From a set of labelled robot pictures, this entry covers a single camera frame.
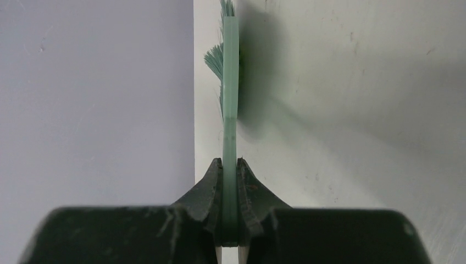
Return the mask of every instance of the cleaning brush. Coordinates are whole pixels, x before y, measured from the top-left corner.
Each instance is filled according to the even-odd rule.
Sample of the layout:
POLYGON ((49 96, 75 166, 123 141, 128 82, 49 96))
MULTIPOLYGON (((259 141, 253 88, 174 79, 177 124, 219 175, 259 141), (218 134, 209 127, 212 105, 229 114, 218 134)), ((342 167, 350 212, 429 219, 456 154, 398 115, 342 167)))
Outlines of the cleaning brush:
POLYGON ((239 24, 231 0, 220 0, 221 43, 204 56, 207 66, 220 79, 220 109, 223 120, 222 246, 238 246, 236 182, 236 120, 240 67, 239 24))

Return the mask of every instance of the white surface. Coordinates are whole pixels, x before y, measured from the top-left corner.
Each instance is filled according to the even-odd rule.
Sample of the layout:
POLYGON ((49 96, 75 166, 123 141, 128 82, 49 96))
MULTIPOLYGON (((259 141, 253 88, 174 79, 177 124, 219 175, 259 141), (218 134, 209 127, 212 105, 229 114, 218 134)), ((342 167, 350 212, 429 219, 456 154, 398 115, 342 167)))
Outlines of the white surface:
MULTIPOLYGON (((466 3, 238 8, 249 74, 238 155, 256 176, 292 206, 399 210, 435 263, 465 263, 466 3)), ((195 0, 197 180, 221 156, 219 82, 202 60, 219 18, 217 0, 195 0)))
POLYGON ((0 263, 60 205, 193 184, 192 5, 0 1, 0 263))

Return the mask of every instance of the green brush handle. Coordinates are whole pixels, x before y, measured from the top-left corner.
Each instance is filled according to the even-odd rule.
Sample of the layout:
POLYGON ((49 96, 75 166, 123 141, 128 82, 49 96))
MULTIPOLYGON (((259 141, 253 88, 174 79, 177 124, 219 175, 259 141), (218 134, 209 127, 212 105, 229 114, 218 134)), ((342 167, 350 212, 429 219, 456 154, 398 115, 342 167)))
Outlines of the green brush handle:
POLYGON ((238 18, 223 21, 223 197, 222 246, 238 246, 238 202, 236 183, 236 119, 240 42, 238 18))

